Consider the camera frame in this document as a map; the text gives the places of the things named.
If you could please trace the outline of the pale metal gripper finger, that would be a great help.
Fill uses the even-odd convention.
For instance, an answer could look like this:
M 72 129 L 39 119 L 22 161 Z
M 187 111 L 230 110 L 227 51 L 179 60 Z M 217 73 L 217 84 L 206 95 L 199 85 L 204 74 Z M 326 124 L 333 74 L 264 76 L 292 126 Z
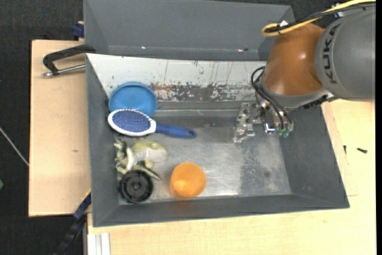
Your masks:
M 255 136 L 254 127 L 252 124 L 239 125 L 233 133 L 233 142 L 241 143 Z
M 238 113 L 239 124 L 253 124 L 255 120 L 255 103 L 242 103 Z

